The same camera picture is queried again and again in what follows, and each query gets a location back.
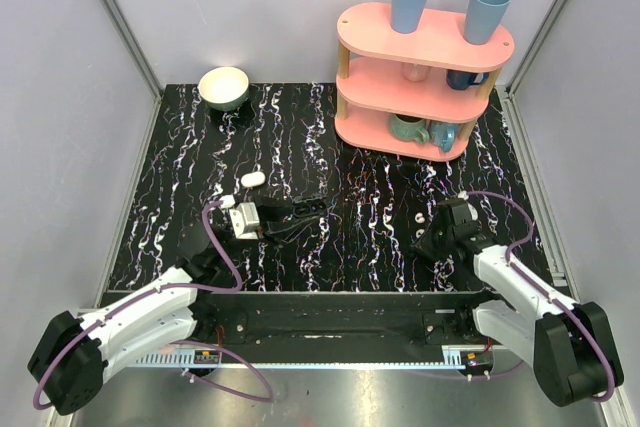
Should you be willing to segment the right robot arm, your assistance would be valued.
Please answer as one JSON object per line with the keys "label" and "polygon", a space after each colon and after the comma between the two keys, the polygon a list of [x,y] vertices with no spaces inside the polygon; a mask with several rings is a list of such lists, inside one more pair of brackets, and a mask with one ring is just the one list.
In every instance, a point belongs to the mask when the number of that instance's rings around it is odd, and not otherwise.
{"label": "right robot arm", "polygon": [[492,287],[488,300],[454,318],[466,343],[487,337],[508,348],[534,373],[555,405],[584,399],[606,402],[624,373],[606,312],[579,303],[534,274],[482,230],[466,195],[438,203],[429,227],[412,245],[421,257],[451,259],[456,268]]}

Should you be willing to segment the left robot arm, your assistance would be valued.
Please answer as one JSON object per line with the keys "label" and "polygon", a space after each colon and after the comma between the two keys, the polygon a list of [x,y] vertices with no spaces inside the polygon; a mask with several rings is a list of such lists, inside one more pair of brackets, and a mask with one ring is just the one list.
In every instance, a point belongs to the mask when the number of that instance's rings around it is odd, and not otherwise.
{"label": "left robot arm", "polygon": [[326,203],[223,195],[207,204],[182,239],[177,262],[156,280],[106,307],[79,316],[64,311],[48,323],[27,364],[37,383],[35,409],[73,414],[121,370],[166,346],[195,346],[193,360],[179,365],[190,379],[227,355],[223,343],[242,332],[246,318],[223,315],[213,302],[241,292],[244,281],[211,221],[213,210],[235,241],[285,244],[323,216]]}

